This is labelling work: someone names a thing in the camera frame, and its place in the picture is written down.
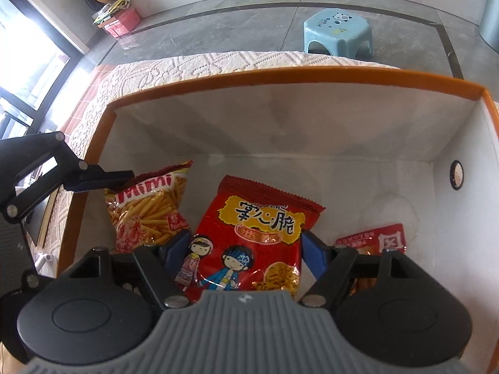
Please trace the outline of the grey metal trash bin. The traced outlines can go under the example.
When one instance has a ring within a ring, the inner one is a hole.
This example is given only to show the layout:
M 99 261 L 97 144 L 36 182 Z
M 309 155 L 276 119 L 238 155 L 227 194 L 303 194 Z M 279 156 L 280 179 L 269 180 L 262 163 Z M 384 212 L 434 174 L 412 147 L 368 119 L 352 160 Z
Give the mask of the grey metal trash bin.
M 499 51 L 499 0 L 486 0 L 479 34 L 494 51 Z

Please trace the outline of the pink lace tablecloth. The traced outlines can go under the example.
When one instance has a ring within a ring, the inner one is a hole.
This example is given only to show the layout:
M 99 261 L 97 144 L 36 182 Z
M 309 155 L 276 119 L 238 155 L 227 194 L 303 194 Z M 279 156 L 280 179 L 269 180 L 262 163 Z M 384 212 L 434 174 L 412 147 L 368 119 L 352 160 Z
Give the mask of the pink lace tablecloth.
M 111 109 L 115 101 L 128 101 L 136 95 L 154 95 L 175 84 L 189 81 L 212 83 L 222 76 L 251 74 L 269 76 L 286 69 L 311 74 L 324 69 L 327 74 L 345 69 L 374 69 L 374 63 L 297 51 L 233 51 L 100 67 L 75 114 L 66 126 L 69 146 L 78 155 L 95 153 L 95 141 L 102 128 L 115 124 L 123 138 L 104 152 L 110 165 L 130 161 L 136 172 L 156 170 L 172 163 L 193 161 L 182 216 L 196 228 L 212 200 L 219 181 L 226 175 L 260 181 L 328 205 L 326 181 L 338 182 L 342 176 L 357 178 L 360 193 L 375 203 L 394 198 L 401 174 L 399 161 L 315 155 L 311 144 L 316 133 L 303 135 L 299 128 L 312 114 L 310 98 L 291 95 L 285 101 L 271 99 L 270 111 L 284 129 L 266 136 L 259 149 L 239 144 L 228 132 L 230 127 L 248 131 L 256 117 L 244 115 L 231 104 L 203 105 L 199 110 L 162 105 L 138 105 L 123 117 Z M 305 117 L 287 117 L 287 104 L 298 102 Z M 205 112 L 226 114 L 220 125 L 208 122 Z

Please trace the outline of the pink storage box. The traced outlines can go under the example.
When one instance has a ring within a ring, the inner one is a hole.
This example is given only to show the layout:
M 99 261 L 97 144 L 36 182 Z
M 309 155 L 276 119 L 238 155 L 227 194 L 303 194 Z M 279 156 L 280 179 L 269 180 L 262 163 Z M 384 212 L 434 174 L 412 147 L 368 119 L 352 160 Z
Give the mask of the pink storage box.
M 140 22 L 139 14 L 133 7 L 129 7 L 117 11 L 113 17 L 99 24 L 98 27 L 117 39 L 131 33 Z

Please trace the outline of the orange cardboard box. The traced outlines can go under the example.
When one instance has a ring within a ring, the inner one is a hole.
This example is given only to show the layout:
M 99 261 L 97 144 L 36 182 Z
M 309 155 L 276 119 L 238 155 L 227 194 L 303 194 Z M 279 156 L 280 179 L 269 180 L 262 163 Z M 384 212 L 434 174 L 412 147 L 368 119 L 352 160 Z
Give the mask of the orange cardboard box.
M 406 254 L 468 308 L 463 363 L 498 356 L 498 105 L 477 84 L 377 67 L 266 69 L 133 85 L 119 66 L 67 134 L 136 174 L 191 161 L 181 212 L 201 221 L 238 176 L 324 208 L 326 244 L 400 224 Z

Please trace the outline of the Mimi shrimp stick bag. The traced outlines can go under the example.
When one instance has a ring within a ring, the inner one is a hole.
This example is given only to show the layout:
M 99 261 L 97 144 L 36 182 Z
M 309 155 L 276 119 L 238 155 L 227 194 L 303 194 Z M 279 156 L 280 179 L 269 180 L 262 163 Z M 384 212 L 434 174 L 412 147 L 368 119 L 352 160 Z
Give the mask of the Mimi shrimp stick bag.
M 189 228 L 179 206 L 192 164 L 187 161 L 144 173 L 120 191 L 105 191 L 107 212 L 116 231 L 117 253 L 163 245 Z

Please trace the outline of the red noodle snack bag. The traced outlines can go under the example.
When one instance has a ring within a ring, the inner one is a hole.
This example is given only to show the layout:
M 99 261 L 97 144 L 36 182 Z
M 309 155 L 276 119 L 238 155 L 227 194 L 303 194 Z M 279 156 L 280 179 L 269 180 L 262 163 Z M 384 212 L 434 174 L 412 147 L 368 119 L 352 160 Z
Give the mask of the red noodle snack bag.
M 191 302 L 205 290 L 298 292 L 301 236 L 324 207 L 266 184 L 225 176 L 175 281 Z

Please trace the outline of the blue plastic stool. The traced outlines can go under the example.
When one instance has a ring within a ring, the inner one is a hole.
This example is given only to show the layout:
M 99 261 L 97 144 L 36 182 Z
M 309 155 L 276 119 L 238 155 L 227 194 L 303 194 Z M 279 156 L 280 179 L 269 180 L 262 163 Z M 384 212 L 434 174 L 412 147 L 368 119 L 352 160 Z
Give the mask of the blue plastic stool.
M 342 8 L 326 8 L 303 24 L 304 52 L 336 57 L 374 57 L 370 23 Z

